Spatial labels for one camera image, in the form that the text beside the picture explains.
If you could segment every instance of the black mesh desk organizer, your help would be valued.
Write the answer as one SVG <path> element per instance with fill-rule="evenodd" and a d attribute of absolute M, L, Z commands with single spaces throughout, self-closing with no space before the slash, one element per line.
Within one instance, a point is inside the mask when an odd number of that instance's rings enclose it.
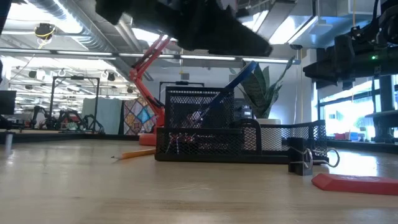
<path fill-rule="evenodd" d="M 223 99 L 206 110 L 220 94 Z M 254 119 L 234 122 L 233 102 L 233 90 L 167 87 L 165 127 L 157 129 L 155 158 L 289 164 L 290 142 L 302 139 L 303 147 L 314 151 L 313 160 L 328 161 L 326 153 L 320 153 L 327 151 L 325 121 L 294 125 L 260 125 Z M 266 143 L 262 136 L 268 137 Z"/>

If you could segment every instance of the ceiling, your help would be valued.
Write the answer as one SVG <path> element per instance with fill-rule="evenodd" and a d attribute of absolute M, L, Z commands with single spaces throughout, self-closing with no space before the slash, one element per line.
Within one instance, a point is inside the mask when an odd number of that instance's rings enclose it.
<path fill-rule="evenodd" d="M 321 0 L 313 4 L 312 0 L 218 0 L 224 8 L 230 5 L 235 11 L 247 9 L 249 16 L 239 18 L 241 22 L 259 35 L 267 37 L 274 44 L 272 58 L 287 59 L 297 55 L 289 44 L 299 44 L 306 48 L 319 48 L 333 45 L 333 38 L 347 32 L 353 25 L 353 14 L 356 14 L 356 25 L 365 25 L 371 18 L 372 1 L 357 0 L 361 12 L 353 13 L 352 0 Z M 143 53 L 158 37 L 157 34 L 136 29 L 132 18 L 122 16 L 117 26 L 105 21 L 95 13 L 95 0 L 26 0 L 27 4 L 12 4 L 7 18 L 4 33 L 0 37 L 0 47 L 14 49 L 37 49 L 90 52 Z M 51 11 L 54 6 L 58 11 Z M 50 23 L 56 30 L 50 41 L 34 35 L 34 29 L 40 23 Z M 208 56 L 206 50 L 188 52 L 182 50 L 175 42 L 170 43 L 164 54 L 184 54 Z M 134 85 L 129 81 L 129 69 L 137 58 L 118 57 L 106 58 L 72 57 L 57 58 L 39 57 L 38 55 L 3 54 L 2 61 L 8 69 L 12 80 L 11 89 L 18 91 L 21 97 L 19 105 L 49 105 L 48 93 L 52 77 L 64 75 L 100 78 L 99 95 L 105 97 L 135 98 L 138 96 Z M 148 69 L 145 77 L 155 81 L 180 80 L 179 71 L 185 70 L 193 74 L 192 80 L 203 82 L 228 82 L 228 68 L 239 68 L 240 62 L 225 60 L 175 60 L 158 59 Z M 29 72 L 40 70 L 45 74 L 43 79 L 30 78 Z M 108 81 L 109 73 L 114 73 L 115 81 Z M 216 74 L 222 73 L 219 80 Z M 95 95 L 95 88 L 89 80 L 64 80 L 59 83 L 56 93 L 65 96 L 78 96 L 72 101 L 72 108 L 81 109 L 83 97 Z M 134 93 L 127 93 L 127 87 Z M 56 97 L 56 100 L 67 100 Z"/>

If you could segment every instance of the colorful patterned artwork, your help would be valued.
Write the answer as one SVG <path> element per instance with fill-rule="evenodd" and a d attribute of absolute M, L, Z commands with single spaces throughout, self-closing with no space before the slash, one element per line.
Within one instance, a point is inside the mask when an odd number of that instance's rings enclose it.
<path fill-rule="evenodd" d="M 138 135 L 149 133 L 155 125 L 156 117 L 143 98 L 124 102 L 124 134 Z"/>

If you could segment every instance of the potted plant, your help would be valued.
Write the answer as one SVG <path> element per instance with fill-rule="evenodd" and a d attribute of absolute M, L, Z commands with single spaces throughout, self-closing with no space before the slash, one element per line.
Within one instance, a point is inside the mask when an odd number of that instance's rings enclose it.
<path fill-rule="evenodd" d="M 272 105 L 278 100 L 279 90 L 282 88 L 282 79 L 287 70 L 292 66 L 294 58 L 292 57 L 287 62 L 284 72 L 274 84 L 270 84 L 269 67 L 261 70 L 259 64 L 257 64 L 252 74 L 241 82 L 243 90 L 238 87 L 242 91 L 244 99 L 250 105 L 259 124 L 280 124 L 279 119 L 268 119 L 268 117 Z M 237 74 L 232 68 L 229 70 L 232 74 Z M 281 150 L 282 142 L 275 141 L 275 139 L 281 138 L 280 129 L 262 128 L 261 131 L 263 150 Z"/>

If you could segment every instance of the white plant pot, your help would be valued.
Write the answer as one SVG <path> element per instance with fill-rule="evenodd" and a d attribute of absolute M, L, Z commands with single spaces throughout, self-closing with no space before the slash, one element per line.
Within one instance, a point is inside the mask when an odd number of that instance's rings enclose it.
<path fill-rule="evenodd" d="M 279 119 L 256 119 L 260 125 L 262 124 L 278 124 Z M 280 128 L 261 128 L 261 146 L 265 151 L 282 150 L 282 130 Z"/>

